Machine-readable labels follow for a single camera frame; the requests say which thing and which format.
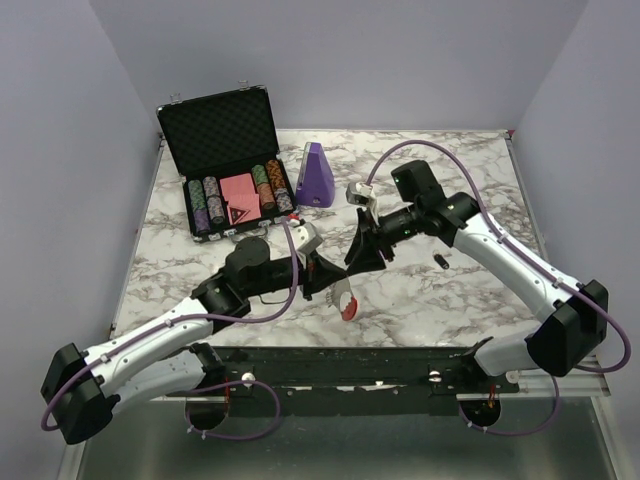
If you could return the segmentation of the metal key organizer red handle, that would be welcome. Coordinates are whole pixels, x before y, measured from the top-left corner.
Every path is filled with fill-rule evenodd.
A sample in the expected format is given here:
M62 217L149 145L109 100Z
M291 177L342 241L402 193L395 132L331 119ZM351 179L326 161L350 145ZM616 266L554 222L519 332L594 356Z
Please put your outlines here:
M348 278L332 284L326 293L327 303L336 308L343 321L352 321L357 314L358 301L352 291Z

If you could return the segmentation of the key with black tag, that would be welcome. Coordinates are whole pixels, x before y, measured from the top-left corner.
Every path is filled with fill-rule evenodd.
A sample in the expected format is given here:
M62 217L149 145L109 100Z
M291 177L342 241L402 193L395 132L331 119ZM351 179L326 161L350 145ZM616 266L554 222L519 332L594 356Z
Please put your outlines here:
M434 253L433 259L443 270L448 270L450 268L449 262L440 253Z

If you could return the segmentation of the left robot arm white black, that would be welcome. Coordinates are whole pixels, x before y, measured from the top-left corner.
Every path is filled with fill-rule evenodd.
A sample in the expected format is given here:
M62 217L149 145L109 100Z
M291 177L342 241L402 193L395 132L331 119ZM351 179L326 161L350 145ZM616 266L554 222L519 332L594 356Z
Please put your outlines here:
M273 260L265 240L245 238L172 311L116 340L59 348L40 389L46 403L40 427L60 431L69 445L81 443L109 424L136 375L233 323L252 323L250 298L288 290L309 299L346 276L317 251L292 247L289 256Z

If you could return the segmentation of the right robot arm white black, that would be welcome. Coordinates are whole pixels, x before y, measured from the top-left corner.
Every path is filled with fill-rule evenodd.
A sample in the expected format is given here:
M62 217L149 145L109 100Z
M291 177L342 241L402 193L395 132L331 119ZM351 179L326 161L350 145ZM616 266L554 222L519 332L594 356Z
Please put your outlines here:
M346 198L357 208L358 227L345 262L349 275L385 269L393 248L417 234L440 239L484 266L539 320L539 327L495 339L467 352L460 379L480 392L508 371L542 369L561 377L606 337L607 322L595 309L608 307L607 289L563 275L500 227L491 228L478 202L466 193L446 196L430 167L412 161L392 172L406 207L378 216L373 188L348 185Z

